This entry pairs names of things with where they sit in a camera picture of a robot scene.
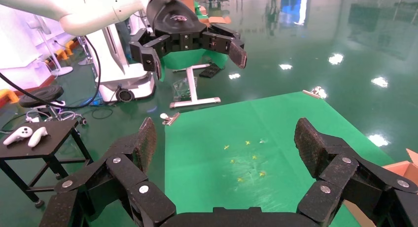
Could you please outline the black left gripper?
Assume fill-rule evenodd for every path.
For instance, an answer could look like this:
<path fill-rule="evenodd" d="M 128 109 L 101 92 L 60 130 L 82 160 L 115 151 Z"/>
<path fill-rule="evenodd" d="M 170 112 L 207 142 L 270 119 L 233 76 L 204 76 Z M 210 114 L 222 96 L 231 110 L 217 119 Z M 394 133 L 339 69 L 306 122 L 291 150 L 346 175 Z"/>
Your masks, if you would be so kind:
<path fill-rule="evenodd" d="M 228 55 L 240 69 L 247 63 L 241 34 L 224 24 L 207 27 L 181 0 L 149 0 L 146 15 L 153 30 L 140 29 L 130 39 L 132 59 L 158 80 L 165 73 L 161 59 L 171 52 L 204 48 Z"/>

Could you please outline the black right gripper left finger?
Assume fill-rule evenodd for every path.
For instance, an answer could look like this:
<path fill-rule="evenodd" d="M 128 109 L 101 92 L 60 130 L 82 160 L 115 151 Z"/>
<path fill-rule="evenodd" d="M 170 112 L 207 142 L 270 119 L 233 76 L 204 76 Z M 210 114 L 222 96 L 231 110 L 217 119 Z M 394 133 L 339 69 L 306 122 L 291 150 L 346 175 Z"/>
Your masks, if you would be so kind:
<path fill-rule="evenodd" d="M 119 201 L 137 226 L 160 227 L 176 207 L 147 175 L 156 140 L 148 117 L 137 133 L 116 140 L 100 159 L 58 182 L 40 225 L 87 227 Z"/>

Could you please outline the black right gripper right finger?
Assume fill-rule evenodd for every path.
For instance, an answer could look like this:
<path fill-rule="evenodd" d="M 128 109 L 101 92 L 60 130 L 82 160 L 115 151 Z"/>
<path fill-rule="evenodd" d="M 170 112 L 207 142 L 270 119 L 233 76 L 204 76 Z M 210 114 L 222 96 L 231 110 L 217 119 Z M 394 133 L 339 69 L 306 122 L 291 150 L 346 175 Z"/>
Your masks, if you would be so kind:
<path fill-rule="evenodd" d="M 294 143 L 315 180 L 298 214 L 327 227 L 348 201 L 377 227 L 417 226 L 418 187 L 411 180 L 363 159 L 342 138 L 320 133 L 304 117 L 296 123 Z"/>

